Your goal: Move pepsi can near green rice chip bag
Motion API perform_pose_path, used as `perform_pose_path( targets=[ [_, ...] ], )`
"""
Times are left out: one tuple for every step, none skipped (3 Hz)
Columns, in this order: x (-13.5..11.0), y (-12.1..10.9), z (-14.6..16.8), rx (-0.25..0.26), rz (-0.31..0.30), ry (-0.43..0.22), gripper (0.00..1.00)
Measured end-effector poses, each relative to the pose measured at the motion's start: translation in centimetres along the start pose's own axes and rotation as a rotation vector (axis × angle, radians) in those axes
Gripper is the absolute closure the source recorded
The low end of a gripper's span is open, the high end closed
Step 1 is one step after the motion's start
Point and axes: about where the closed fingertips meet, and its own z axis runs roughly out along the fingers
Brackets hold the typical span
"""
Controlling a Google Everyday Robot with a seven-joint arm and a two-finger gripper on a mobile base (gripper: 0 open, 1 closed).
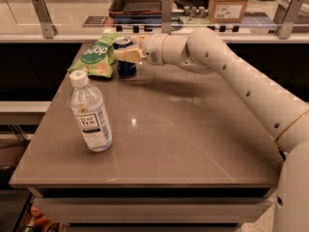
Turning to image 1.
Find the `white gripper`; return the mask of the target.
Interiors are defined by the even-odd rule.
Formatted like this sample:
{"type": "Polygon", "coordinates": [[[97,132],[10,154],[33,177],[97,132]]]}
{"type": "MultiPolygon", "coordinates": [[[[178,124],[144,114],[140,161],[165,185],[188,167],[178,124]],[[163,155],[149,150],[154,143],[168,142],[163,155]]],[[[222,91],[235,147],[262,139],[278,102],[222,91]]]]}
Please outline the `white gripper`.
{"type": "Polygon", "coordinates": [[[119,61],[140,63],[146,58],[149,64],[162,66],[164,65],[163,45],[166,38],[166,34],[134,35],[133,43],[138,47],[142,46],[142,50],[138,47],[122,48],[115,50],[114,55],[119,61]]]}

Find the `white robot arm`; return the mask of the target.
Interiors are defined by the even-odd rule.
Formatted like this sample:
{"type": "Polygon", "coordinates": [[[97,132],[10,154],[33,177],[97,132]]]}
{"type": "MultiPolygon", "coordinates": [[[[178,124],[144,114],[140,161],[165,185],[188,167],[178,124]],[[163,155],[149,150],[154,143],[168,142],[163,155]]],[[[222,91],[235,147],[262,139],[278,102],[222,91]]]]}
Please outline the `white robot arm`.
{"type": "Polygon", "coordinates": [[[116,49],[131,63],[175,65],[194,73],[217,72],[286,154],[277,188],[273,232],[309,232],[309,108],[234,53],[210,28],[188,35],[137,36],[116,49]]]}

